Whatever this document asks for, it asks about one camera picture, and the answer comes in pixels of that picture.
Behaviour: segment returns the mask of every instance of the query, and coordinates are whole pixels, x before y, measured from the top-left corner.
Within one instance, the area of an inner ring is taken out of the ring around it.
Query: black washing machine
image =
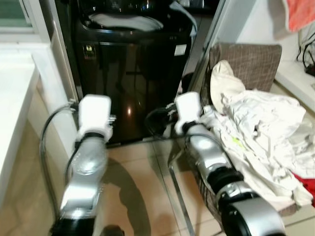
[[[193,24],[168,5],[78,1],[72,43],[82,92],[111,98],[111,114],[117,118],[111,143],[148,137],[146,115],[176,96]]]

